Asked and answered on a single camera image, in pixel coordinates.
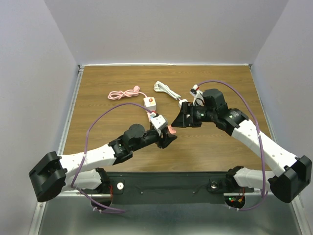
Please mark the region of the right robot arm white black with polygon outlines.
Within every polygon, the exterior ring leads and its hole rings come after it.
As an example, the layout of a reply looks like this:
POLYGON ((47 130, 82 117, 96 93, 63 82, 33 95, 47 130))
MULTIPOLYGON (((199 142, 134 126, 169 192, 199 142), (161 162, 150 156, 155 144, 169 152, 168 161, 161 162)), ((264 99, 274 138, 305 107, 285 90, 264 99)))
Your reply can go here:
POLYGON ((251 170, 237 166, 230 169, 225 179, 226 188, 259 188, 273 193, 284 203, 290 203, 311 182, 312 161, 298 157, 266 136, 256 122, 237 108, 229 108, 224 95, 217 89, 201 92, 192 89, 192 102, 179 101, 180 112, 172 122, 176 128, 198 128, 204 122, 216 127, 247 146, 261 158, 270 171, 251 170))

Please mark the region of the pink usb charger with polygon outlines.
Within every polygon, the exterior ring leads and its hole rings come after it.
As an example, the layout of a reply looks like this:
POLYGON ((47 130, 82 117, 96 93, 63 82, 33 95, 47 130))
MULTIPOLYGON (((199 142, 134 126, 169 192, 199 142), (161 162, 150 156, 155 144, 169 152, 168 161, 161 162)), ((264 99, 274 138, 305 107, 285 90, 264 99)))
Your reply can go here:
POLYGON ((175 134, 176 133, 176 130, 171 125, 168 126, 168 131, 169 131, 170 134, 175 134))

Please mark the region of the pink power strip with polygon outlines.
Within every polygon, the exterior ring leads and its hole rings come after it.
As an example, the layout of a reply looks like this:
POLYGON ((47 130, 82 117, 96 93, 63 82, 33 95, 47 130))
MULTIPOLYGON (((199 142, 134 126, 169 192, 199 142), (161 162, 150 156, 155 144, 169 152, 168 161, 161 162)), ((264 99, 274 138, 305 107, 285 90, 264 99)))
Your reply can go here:
POLYGON ((151 120, 156 116, 156 113, 154 111, 147 112, 148 120, 151 120))

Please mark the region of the white cube socket adapter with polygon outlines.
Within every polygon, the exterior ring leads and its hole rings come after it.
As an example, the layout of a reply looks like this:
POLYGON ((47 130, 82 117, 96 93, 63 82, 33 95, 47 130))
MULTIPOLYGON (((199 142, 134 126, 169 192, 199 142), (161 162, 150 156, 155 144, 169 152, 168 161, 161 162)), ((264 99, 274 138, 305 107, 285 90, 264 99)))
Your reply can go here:
POLYGON ((154 97, 145 97, 143 98, 144 106, 150 111, 157 110, 157 103, 154 97))

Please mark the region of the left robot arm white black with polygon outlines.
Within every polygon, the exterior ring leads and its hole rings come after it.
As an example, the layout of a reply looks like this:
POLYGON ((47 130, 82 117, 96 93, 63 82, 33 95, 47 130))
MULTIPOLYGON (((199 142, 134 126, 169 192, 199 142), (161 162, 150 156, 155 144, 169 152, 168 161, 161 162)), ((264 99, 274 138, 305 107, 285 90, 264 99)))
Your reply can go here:
POLYGON ((30 170, 29 178, 38 202, 47 202, 61 192, 73 189, 91 189, 105 192, 109 181, 101 166, 123 163, 133 152, 151 144, 165 149, 177 139, 164 127, 162 130, 145 130, 140 124, 133 124, 117 139, 86 153, 58 155, 49 152, 30 170))

